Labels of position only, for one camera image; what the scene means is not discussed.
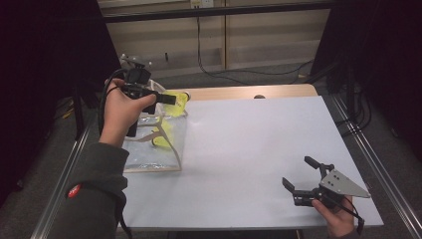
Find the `finger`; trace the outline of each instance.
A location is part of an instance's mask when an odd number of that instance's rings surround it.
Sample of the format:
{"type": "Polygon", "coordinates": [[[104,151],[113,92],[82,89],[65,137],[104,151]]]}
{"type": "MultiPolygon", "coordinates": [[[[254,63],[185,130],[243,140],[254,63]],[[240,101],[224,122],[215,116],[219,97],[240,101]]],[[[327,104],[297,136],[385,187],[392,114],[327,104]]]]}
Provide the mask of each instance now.
{"type": "Polygon", "coordinates": [[[139,98],[136,101],[136,105],[142,109],[149,107],[153,105],[156,101],[156,96],[154,94],[151,94],[146,97],[139,98]]]}
{"type": "Polygon", "coordinates": [[[113,78],[113,79],[111,79],[110,85],[115,85],[115,86],[118,86],[118,87],[122,87],[122,86],[124,86],[124,80],[119,79],[119,78],[113,78]]]}
{"type": "Polygon", "coordinates": [[[345,196],[344,198],[343,198],[343,200],[342,200],[342,202],[341,202],[341,204],[345,207],[345,208],[347,208],[347,209],[349,209],[349,210],[352,210],[353,209],[353,199],[352,199],[352,197],[351,196],[345,196]]]}
{"type": "Polygon", "coordinates": [[[326,208],[319,200],[314,199],[312,204],[316,211],[319,212],[319,214],[325,218],[328,223],[332,223],[336,220],[335,215],[332,214],[331,211],[329,211],[329,209],[326,208]]]}

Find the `person's arm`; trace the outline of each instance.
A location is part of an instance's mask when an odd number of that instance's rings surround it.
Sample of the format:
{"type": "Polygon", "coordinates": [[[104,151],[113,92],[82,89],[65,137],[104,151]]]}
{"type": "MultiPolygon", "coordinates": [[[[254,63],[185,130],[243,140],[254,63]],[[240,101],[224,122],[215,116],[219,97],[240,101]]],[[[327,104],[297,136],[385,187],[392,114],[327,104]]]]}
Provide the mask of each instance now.
{"type": "MultiPolygon", "coordinates": [[[[346,196],[346,198],[342,200],[341,204],[345,208],[352,211],[352,198],[350,196],[346,196]]],[[[359,235],[357,234],[356,230],[354,230],[354,222],[352,215],[338,208],[336,211],[329,210],[320,201],[316,199],[313,200],[313,207],[326,220],[326,227],[330,239],[359,238],[359,235]]]]}
{"type": "MultiPolygon", "coordinates": [[[[113,80],[109,88],[122,84],[113,80]]],[[[72,175],[49,238],[114,238],[127,187],[122,173],[128,152],[121,146],[128,128],[154,102],[154,95],[131,100],[120,90],[108,94],[103,133],[72,175]]]]}

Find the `plastic packaging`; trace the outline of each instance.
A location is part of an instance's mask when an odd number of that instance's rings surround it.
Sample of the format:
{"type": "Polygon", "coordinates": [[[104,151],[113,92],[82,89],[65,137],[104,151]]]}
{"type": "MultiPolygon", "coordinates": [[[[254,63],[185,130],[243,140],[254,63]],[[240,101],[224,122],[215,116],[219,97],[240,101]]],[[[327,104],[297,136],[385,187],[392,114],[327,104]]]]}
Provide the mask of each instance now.
{"type": "Polygon", "coordinates": [[[127,137],[123,148],[129,151],[124,172],[178,171],[186,136],[189,95],[164,92],[176,96],[176,105],[157,104],[157,115],[141,114],[136,137],[127,137]]]}

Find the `red label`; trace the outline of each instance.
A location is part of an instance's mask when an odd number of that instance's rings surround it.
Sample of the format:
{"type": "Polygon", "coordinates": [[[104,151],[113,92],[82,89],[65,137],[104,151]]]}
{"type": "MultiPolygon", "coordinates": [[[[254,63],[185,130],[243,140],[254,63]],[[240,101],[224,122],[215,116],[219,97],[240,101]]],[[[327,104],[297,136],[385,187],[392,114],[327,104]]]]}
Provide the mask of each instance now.
{"type": "Polygon", "coordinates": [[[78,194],[79,189],[81,189],[81,185],[80,185],[80,184],[78,184],[78,185],[74,186],[74,188],[72,188],[72,189],[69,191],[69,193],[68,193],[68,197],[69,197],[69,198],[75,197],[75,196],[78,194]]]}

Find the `aluminum rail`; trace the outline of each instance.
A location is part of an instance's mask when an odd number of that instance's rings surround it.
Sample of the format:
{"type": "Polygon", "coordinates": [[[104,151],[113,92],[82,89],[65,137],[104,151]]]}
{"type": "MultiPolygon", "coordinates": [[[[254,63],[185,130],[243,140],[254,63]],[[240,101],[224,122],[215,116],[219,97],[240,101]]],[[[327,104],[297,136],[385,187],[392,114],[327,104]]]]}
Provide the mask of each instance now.
{"type": "Polygon", "coordinates": [[[59,178],[58,183],[50,197],[50,200],[44,209],[44,212],[37,223],[37,226],[31,236],[31,239],[43,239],[47,238],[51,226],[53,224],[54,218],[59,211],[59,207],[62,203],[62,200],[65,198],[65,186],[68,182],[68,179],[78,163],[78,159],[82,153],[82,150],[87,142],[88,135],[90,130],[93,128],[92,125],[95,123],[97,114],[90,113],[88,126],[85,128],[79,140],[75,141],[74,147],[69,155],[65,168],[59,178]]]}
{"type": "Polygon", "coordinates": [[[313,2],[300,2],[300,3],[281,3],[281,4],[271,4],[271,5],[181,9],[181,10],[146,12],[146,13],[106,14],[106,15],[103,15],[102,17],[94,17],[94,18],[80,17],[80,18],[72,18],[72,19],[59,19],[57,22],[68,23],[68,24],[70,22],[122,23],[122,22],[138,22],[138,21],[178,19],[178,18],[229,16],[229,15],[272,13],[272,12],[293,12],[293,11],[331,9],[334,7],[349,7],[349,6],[354,6],[356,4],[360,4],[363,2],[364,2],[363,0],[325,0],[325,1],[313,1],[313,2]]]}
{"type": "MultiPolygon", "coordinates": [[[[347,107],[340,96],[331,97],[334,105],[344,120],[347,120],[347,107]]],[[[369,141],[364,136],[360,128],[347,120],[347,127],[353,131],[353,137],[360,147],[364,157],[369,163],[372,171],[378,178],[386,194],[390,198],[393,206],[397,210],[408,231],[414,239],[422,239],[422,222],[417,213],[395,184],[387,170],[385,169],[381,159],[373,150],[369,141]]]]}

